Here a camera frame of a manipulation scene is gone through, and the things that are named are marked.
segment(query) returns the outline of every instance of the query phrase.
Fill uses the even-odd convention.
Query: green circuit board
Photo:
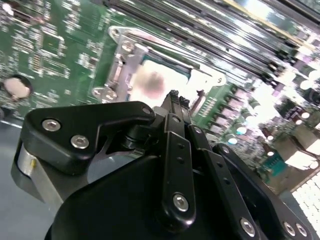
[[[169,27],[177,26],[174,19],[152,12],[143,4],[138,5],[128,0],[123,2],[167,21]],[[3,9],[0,10],[0,78],[3,80],[13,74],[20,74],[30,80],[33,88],[33,94],[19,102],[12,101],[4,91],[0,91],[1,105],[16,109],[14,115],[19,119],[23,119],[26,113],[35,108],[99,103],[93,96],[92,89],[104,85],[117,47],[108,34],[110,26],[137,27],[204,56],[200,50],[177,41],[169,32],[88,0],[37,0],[21,4],[22,11],[32,15],[36,19],[35,23],[27,26],[8,17]],[[166,5],[181,13],[179,8]],[[212,6],[206,7],[219,13]],[[190,13],[186,11],[183,14],[190,17]],[[237,23],[231,16],[221,12],[219,14],[226,20]],[[295,30],[292,29],[295,29],[295,25],[289,19],[284,20],[286,21],[288,24],[282,24],[283,29],[294,34]],[[186,34],[194,35],[188,29],[181,26],[178,28]],[[223,46],[211,43],[214,47],[223,49]],[[252,63],[242,55],[230,54],[248,64]],[[243,70],[230,66],[213,55],[206,54],[205,58],[209,58],[222,71],[245,74]]]
[[[107,7],[101,2],[94,3],[89,0],[16,2],[20,4],[21,12],[32,17],[32,22],[26,23],[12,17],[0,8],[0,83],[18,74],[30,81],[33,92],[28,98],[17,100],[12,98],[5,89],[0,89],[0,106],[13,110],[13,117],[19,120],[23,120],[29,111],[36,108],[101,103],[101,100],[94,96],[93,89],[105,85],[114,62],[118,44],[110,36],[111,26],[143,30],[192,53],[206,62],[207,66],[225,75],[227,83],[211,88],[207,92],[204,104],[193,116],[194,123],[204,129],[210,128],[215,114],[219,113],[221,104],[227,103],[226,97],[235,86],[241,86],[250,91],[252,84],[257,80],[257,76],[247,72],[243,66],[247,69],[253,67],[263,72],[268,69],[263,66],[266,65],[265,63],[260,64],[260,59],[275,59],[272,51],[267,47],[261,47],[257,41],[267,43],[271,49],[286,49],[283,38],[278,38],[278,33],[274,30],[268,29],[260,22],[250,20],[250,16],[235,13],[235,9],[229,11],[226,8],[222,11],[220,5],[213,1],[212,4],[206,4],[200,0],[176,1],[187,4],[187,7],[182,8],[179,4],[165,0],[119,0],[128,9],[141,11],[151,20],[156,19],[165,23],[166,29],[156,26],[151,21]],[[242,6],[248,6],[246,1],[236,2]],[[154,10],[147,3],[166,11]],[[211,13],[218,20],[203,17],[193,9],[193,5]],[[265,14],[265,19],[280,30],[300,38],[301,41],[306,40],[306,36],[311,34],[309,29],[271,8]],[[208,32],[199,34],[197,27],[186,27],[185,23],[188,21],[194,21],[195,26],[207,29],[208,32],[216,34],[215,36],[219,39],[212,40]],[[173,30],[185,36],[184,40],[173,34]],[[192,44],[194,41],[201,42],[212,51],[204,51],[203,48]],[[155,49],[179,61],[183,59],[178,54],[172,54],[172,52],[169,54],[161,47],[155,47]],[[189,61],[185,64],[193,65],[194,62]],[[223,135],[216,136],[214,140],[226,142],[224,136],[233,133],[232,124],[231,122]],[[279,126],[276,136],[283,133],[289,134],[295,128],[294,124],[287,121],[279,123],[271,120],[267,125]],[[255,132],[252,135],[239,135],[237,138],[238,144],[232,147],[248,165],[257,167],[268,159],[264,149],[257,142]],[[269,162],[270,166],[275,164],[272,159]]]

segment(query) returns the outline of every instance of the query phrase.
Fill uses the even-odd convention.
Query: ram slot
[[[188,45],[199,49],[200,51],[206,53],[208,56],[212,56],[222,62],[226,62],[228,64],[236,66],[241,71],[248,72],[249,74],[257,78],[260,77],[262,72],[266,71],[264,66],[258,65],[257,62],[252,62],[245,56],[234,52],[234,54],[237,54],[237,59],[236,56],[230,54],[226,50],[221,49],[221,46],[216,44],[218,41],[217,39],[212,39],[212,37],[205,35],[203,32],[200,32],[197,29],[192,29],[192,32],[197,34],[198,36],[205,36],[205,39],[200,39],[193,36],[192,34],[187,34],[186,31],[181,30],[181,28],[190,29],[190,26],[172,18],[165,12],[157,11],[156,9],[144,4],[139,0],[136,0],[134,4],[129,4],[127,2],[118,0],[109,0],[108,2],[106,2],[106,5],[162,31],[168,32],[168,29],[170,29],[170,34],[177,40],[185,42]],[[148,9],[148,12],[153,11],[152,15],[148,14],[145,11],[142,11],[142,9]],[[160,17],[166,17],[167,20],[165,21],[163,19],[160,19]],[[172,19],[172,22],[180,25],[181,28],[176,27],[174,24],[169,24],[168,19]]]

